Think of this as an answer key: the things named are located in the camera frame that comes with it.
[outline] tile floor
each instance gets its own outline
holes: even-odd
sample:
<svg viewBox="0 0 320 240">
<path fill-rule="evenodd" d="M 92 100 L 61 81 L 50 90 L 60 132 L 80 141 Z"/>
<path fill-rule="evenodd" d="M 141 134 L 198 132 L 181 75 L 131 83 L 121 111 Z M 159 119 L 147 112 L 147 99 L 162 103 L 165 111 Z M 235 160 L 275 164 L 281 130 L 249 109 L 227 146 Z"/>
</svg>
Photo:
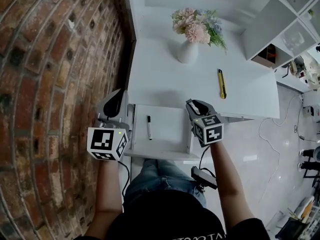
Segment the tile floor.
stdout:
<svg viewBox="0 0 320 240">
<path fill-rule="evenodd" d="M 283 122 L 290 99 L 295 94 L 295 91 L 278 86 L 280 119 L 276 119 L 276 123 Z M 302 160 L 298 156 L 299 150 L 317 146 L 315 142 L 300 140 L 294 133 L 294 125 L 297 123 L 301 104 L 300 98 L 296 96 L 290 104 L 287 119 L 281 127 L 276 126 L 272 119 L 267 119 L 261 127 L 261 135 L 268 139 L 273 147 L 280 152 L 280 159 L 278 153 L 259 137 L 259 127 L 263 120 L 250 120 L 225 125 L 223 143 L 239 172 L 246 199 L 252 212 L 265 225 L 277 211 L 282 211 L 285 214 L 288 213 L 287 208 L 294 211 L 300 201 L 312 192 L 313 179 L 303 179 L 303 172 L 297 170 L 297 164 Z M 311 118 L 304 118 L 301 111 L 299 134 L 306 139 L 316 140 L 317 131 L 317 124 L 313 123 Z M 188 175 L 190 175 L 192 166 L 198 166 L 197 162 L 176 161 L 175 163 Z M 202 163 L 210 170 L 214 170 L 209 152 L 205 154 Z M 132 159 L 132 179 L 141 169 L 139 164 L 141 164 L 141 161 L 136 158 Z M 207 187 L 205 197 L 207 208 L 223 222 L 218 191 Z"/>
</svg>

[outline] person's left arm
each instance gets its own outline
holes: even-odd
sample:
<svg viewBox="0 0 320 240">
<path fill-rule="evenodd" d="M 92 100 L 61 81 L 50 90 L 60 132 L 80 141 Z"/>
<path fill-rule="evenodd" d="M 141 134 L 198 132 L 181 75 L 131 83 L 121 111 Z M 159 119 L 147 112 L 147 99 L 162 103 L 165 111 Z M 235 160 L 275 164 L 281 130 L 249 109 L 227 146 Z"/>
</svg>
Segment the person's left arm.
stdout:
<svg viewBox="0 0 320 240">
<path fill-rule="evenodd" d="M 85 236 L 105 239 L 110 225 L 122 212 L 119 164 L 117 161 L 100 161 L 95 214 Z"/>
</svg>

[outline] desk surface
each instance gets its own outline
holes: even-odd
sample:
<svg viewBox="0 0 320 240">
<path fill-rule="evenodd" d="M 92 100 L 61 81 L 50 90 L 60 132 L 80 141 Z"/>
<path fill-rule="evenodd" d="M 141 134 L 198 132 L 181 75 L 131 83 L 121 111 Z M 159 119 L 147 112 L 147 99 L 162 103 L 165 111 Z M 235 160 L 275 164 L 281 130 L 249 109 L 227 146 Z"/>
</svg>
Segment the desk surface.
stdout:
<svg viewBox="0 0 320 240">
<path fill-rule="evenodd" d="M 243 54 L 241 36 L 227 32 L 228 52 L 199 45 L 195 63 L 176 59 L 184 37 L 140 38 L 137 40 L 128 83 L 129 103 L 185 108 L 186 100 L 212 104 L 223 116 L 279 118 L 279 98 L 271 69 Z M 224 74 L 226 99 L 220 98 L 217 69 Z"/>
</svg>

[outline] white cable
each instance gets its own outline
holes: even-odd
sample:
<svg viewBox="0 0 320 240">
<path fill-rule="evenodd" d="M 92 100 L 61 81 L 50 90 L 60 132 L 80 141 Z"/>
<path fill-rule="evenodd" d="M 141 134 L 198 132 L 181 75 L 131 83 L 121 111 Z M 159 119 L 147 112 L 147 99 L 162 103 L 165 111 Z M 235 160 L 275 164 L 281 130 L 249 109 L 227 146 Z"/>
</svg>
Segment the white cable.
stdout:
<svg viewBox="0 0 320 240">
<path fill-rule="evenodd" d="M 267 187 L 268 187 L 268 185 L 269 185 L 272 177 L 275 175 L 276 171 L 278 170 L 278 168 L 279 168 L 279 163 L 280 163 L 280 152 L 279 152 L 278 150 L 276 150 L 276 149 L 272 146 L 272 144 L 270 143 L 269 140 L 267 140 L 266 138 L 262 137 L 261 134 L 260 134 L 261 126 L 263 125 L 263 123 L 264 123 L 267 119 L 269 119 L 269 118 L 263 119 L 262 123 L 260 124 L 260 127 L 259 127 L 259 136 L 260 136 L 261 139 L 263 139 L 263 140 L 265 140 L 266 142 L 268 142 L 269 145 L 270 145 L 270 147 L 271 147 L 275 152 L 277 152 L 279 155 L 278 155 L 278 164 L 277 164 L 274 172 L 273 172 L 272 175 L 270 176 L 268 183 L 265 185 L 265 189 L 264 189 L 264 191 L 263 191 L 263 195 L 262 195 L 260 201 L 264 198 L 265 193 L 266 193 L 266 190 L 267 190 Z"/>
<path fill-rule="evenodd" d="M 291 101 L 292 101 L 296 96 L 299 96 L 299 95 L 300 95 L 299 93 L 296 93 L 296 94 L 293 95 L 293 97 L 290 99 L 290 102 L 289 102 L 288 108 L 286 109 L 285 117 L 284 117 L 284 120 L 283 120 L 282 123 L 277 124 L 277 123 L 275 122 L 275 120 L 272 119 L 272 121 L 274 122 L 274 124 L 275 124 L 276 126 L 281 127 L 281 126 L 285 123 L 285 121 L 287 120 L 287 115 L 288 115 L 288 111 L 289 111 L 289 107 L 290 107 Z"/>
</svg>

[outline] marker cube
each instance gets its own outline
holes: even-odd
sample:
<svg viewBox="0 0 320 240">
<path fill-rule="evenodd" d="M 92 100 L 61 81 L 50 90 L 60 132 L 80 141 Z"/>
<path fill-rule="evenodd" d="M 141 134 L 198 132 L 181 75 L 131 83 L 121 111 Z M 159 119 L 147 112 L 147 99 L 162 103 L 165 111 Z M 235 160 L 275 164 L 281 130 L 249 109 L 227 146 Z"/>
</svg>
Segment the marker cube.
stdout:
<svg viewBox="0 0 320 240">
<path fill-rule="evenodd" d="M 125 129 L 89 127 L 86 150 L 95 159 L 119 161 L 128 142 Z"/>
<path fill-rule="evenodd" d="M 204 144 L 222 141 L 224 138 L 224 123 L 218 118 L 218 115 L 208 115 L 193 120 L 194 134 Z"/>
</svg>

